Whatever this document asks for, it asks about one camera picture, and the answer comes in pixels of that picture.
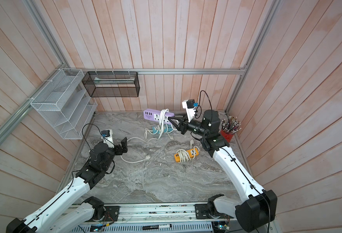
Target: red pencil holder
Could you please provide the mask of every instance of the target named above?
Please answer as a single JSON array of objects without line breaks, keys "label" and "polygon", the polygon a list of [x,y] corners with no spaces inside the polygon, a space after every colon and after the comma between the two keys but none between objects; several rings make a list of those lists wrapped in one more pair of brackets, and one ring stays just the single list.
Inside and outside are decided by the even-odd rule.
[{"label": "red pencil holder", "polygon": [[231,142],[231,139],[233,138],[234,134],[226,134],[224,131],[220,130],[221,136],[225,138],[227,142]]}]

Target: marble table surface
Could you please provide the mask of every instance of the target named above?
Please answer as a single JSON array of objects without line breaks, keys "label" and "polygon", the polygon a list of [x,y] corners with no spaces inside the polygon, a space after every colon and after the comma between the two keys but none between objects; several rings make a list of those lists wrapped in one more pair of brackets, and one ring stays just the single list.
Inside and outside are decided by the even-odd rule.
[{"label": "marble table surface", "polygon": [[[220,119],[226,118],[221,112]],[[145,120],[142,112],[97,113],[94,124],[100,130],[112,129],[114,144],[124,138],[144,138],[145,128],[150,129],[156,122]],[[104,203],[166,203],[207,201],[216,194],[222,193],[239,200],[235,187],[220,165],[203,151],[199,141],[194,145],[202,151],[192,161],[176,163],[174,154],[179,148],[190,149],[190,133],[182,135],[178,131],[162,135],[159,141],[145,143],[138,139],[128,142],[128,152],[123,154],[127,161],[138,161],[150,156],[150,160],[130,164],[122,161],[120,156],[114,158],[115,169],[92,190],[79,198],[82,203],[86,198],[95,196]],[[92,126],[87,141],[93,148],[100,139],[100,134]],[[242,155],[235,138],[230,143],[235,155],[243,163]],[[88,159],[89,148],[85,143],[74,170],[79,170]]]}]

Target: wooden wall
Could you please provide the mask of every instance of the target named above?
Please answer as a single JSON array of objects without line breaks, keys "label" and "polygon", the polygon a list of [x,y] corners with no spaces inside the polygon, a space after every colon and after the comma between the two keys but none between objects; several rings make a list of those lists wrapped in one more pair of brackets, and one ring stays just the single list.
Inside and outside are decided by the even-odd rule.
[{"label": "wooden wall", "polygon": [[342,0],[284,1],[234,102],[284,232],[342,232]]},{"label": "wooden wall", "polygon": [[[240,68],[273,0],[35,0],[76,68]],[[140,75],[138,98],[99,98],[99,111],[180,110],[206,90],[225,109],[236,75]],[[207,98],[201,99],[204,109]]]},{"label": "wooden wall", "polygon": [[[0,0],[0,125],[59,65],[22,1]],[[54,196],[76,145],[25,117],[0,146],[0,232]]]}]

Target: marker pen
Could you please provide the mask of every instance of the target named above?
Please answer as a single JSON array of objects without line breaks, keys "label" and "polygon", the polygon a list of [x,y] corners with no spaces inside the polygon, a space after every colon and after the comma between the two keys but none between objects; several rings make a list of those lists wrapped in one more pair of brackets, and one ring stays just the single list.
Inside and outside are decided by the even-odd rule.
[{"label": "marker pen", "polygon": [[171,224],[162,224],[162,225],[153,225],[153,226],[143,226],[143,230],[152,230],[152,229],[162,229],[162,228],[171,228]]}]

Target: white wire shelf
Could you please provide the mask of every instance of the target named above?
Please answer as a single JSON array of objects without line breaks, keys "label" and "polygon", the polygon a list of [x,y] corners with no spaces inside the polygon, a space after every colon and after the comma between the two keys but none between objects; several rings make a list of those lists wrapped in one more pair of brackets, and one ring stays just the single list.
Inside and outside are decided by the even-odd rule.
[{"label": "white wire shelf", "polygon": [[63,139],[82,139],[82,128],[97,107],[85,90],[75,91],[83,79],[80,69],[62,69],[31,102],[32,107]]}]

